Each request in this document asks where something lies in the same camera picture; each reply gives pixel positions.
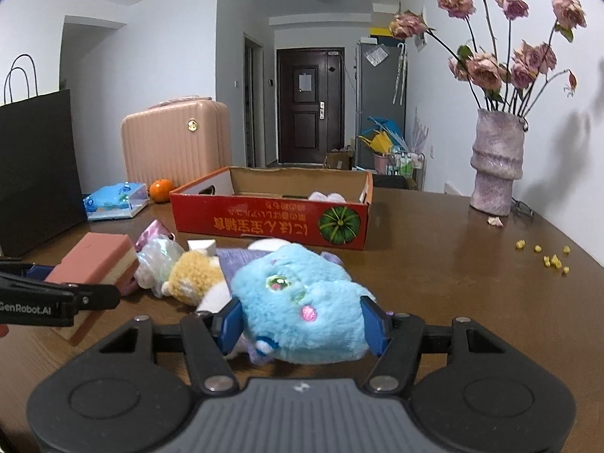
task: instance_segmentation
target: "pink plush nose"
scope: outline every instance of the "pink plush nose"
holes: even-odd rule
[[[300,308],[300,316],[306,322],[314,322],[316,320],[316,310],[310,305],[304,305]]]

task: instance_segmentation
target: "blue plush toy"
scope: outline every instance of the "blue plush toy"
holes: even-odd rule
[[[361,296],[343,267],[286,245],[241,267],[230,281],[245,314],[245,337],[259,356],[297,364],[360,359],[367,351]]]

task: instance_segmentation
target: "green plush eye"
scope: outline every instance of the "green plush eye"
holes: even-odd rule
[[[270,276],[267,279],[267,288],[271,291],[281,291],[289,286],[289,281],[283,276]]]

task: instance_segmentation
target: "tangerine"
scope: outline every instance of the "tangerine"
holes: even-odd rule
[[[167,203],[170,202],[170,191],[174,189],[174,184],[168,179],[158,179],[149,186],[149,197],[154,203]]]

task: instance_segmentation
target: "gray refrigerator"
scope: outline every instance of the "gray refrigerator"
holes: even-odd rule
[[[358,136],[375,125],[369,117],[381,117],[393,120],[405,137],[405,114],[407,109],[407,77],[401,76],[396,101],[393,104],[396,77],[399,71],[401,49],[385,46],[388,57],[379,65],[373,66],[365,57],[375,48],[373,44],[358,44],[356,49],[356,141],[354,148],[355,166],[373,169],[373,152]],[[401,88],[404,91],[401,105]]]

